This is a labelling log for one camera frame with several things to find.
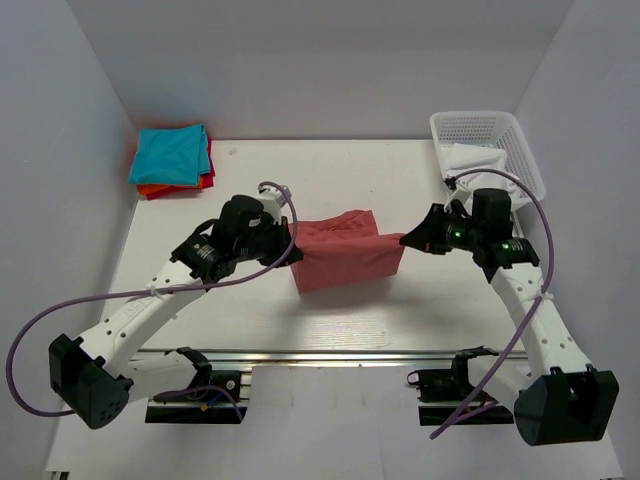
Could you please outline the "salmon pink t-shirt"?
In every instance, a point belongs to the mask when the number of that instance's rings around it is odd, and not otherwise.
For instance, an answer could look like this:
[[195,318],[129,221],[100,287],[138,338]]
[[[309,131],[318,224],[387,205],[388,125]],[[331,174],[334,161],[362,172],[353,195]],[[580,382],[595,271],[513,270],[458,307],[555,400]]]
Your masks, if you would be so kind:
[[303,259],[291,266],[298,293],[395,275],[404,252],[401,237],[400,233],[381,234],[370,210],[300,221],[296,246]]

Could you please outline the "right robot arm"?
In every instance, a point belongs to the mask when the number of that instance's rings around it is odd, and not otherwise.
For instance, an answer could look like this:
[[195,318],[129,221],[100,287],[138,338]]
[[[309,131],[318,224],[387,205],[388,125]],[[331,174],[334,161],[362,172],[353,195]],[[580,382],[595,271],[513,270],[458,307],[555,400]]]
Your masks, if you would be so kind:
[[485,347],[456,353],[448,377],[426,378],[432,391],[447,389],[462,404],[446,425],[468,419],[469,404],[485,394],[513,416],[521,438],[531,446],[594,442],[603,438],[619,384],[610,371],[596,369],[566,328],[531,243],[513,234],[511,199],[500,189],[472,195],[472,209],[458,200],[432,204],[424,220],[400,239],[404,247],[444,255],[471,253],[499,296],[524,346],[529,372],[505,363]]

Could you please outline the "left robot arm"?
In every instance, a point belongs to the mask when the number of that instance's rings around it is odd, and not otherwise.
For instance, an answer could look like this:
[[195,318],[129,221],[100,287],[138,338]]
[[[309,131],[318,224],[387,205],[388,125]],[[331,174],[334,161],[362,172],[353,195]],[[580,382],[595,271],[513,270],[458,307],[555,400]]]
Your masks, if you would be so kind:
[[218,218],[200,224],[152,277],[145,294],[131,294],[114,313],[76,338],[65,334],[49,347],[51,386],[91,429],[112,422],[131,402],[236,401],[215,384],[212,366],[190,347],[136,359],[143,344],[206,292],[230,279],[238,264],[259,262],[265,270],[302,259],[283,207],[286,189],[262,185],[254,197],[235,195]]

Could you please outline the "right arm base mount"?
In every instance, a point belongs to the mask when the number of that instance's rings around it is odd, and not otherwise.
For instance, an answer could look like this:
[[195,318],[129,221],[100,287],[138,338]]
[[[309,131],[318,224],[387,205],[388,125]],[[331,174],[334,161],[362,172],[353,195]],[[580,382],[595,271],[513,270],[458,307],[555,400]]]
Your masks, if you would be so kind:
[[[499,353],[484,346],[458,351],[447,368],[414,370],[407,377],[407,385],[418,391],[418,416],[420,426],[438,426],[455,410],[473,390],[468,381],[468,360],[476,357],[497,357]],[[488,393],[481,391],[463,414],[471,413],[496,402]],[[507,408],[496,403],[484,412],[457,425],[510,425],[514,420]]]

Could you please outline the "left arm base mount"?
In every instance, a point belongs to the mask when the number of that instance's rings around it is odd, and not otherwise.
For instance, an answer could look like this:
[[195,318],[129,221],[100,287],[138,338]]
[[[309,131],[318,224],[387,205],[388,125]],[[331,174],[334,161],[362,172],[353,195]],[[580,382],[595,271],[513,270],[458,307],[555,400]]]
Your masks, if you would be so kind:
[[185,387],[171,388],[180,395],[161,393],[147,404],[147,424],[239,425],[249,405],[250,373],[213,367],[207,357],[189,347],[177,353],[194,368]]

